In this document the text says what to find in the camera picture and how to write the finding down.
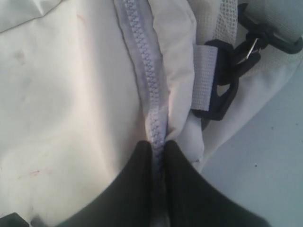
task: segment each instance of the nylon fabric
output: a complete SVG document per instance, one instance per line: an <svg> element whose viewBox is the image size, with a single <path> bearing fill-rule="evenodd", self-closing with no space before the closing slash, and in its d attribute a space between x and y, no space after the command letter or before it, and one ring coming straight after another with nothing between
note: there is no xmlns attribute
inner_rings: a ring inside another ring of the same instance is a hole
<svg viewBox="0 0 303 227"><path fill-rule="evenodd" d="M101 194L146 139L113 2L84 5L79 13L65 0L0 33L0 216L55 226Z"/></svg>
<svg viewBox="0 0 303 227"><path fill-rule="evenodd" d="M177 140L186 150L185 156L195 162L201 158L204 147L202 131L188 130L193 122L199 122L190 113L195 78L196 19L186 0L149 0L149 4L169 90L166 140Z"/></svg>
<svg viewBox="0 0 303 227"><path fill-rule="evenodd" d="M0 32L34 18L45 16L62 0L2 0L0 2Z"/></svg>

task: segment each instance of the white webbing loop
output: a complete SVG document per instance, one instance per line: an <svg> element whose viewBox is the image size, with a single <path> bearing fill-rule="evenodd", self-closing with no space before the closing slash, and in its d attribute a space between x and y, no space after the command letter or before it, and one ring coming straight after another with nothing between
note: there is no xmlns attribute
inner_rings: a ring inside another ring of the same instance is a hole
<svg viewBox="0 0 303 227"><path fill-rule="evenodd" d="M217 54L217 47L194 46L195 81L191 106L194 110L209 110Z"/></svg>

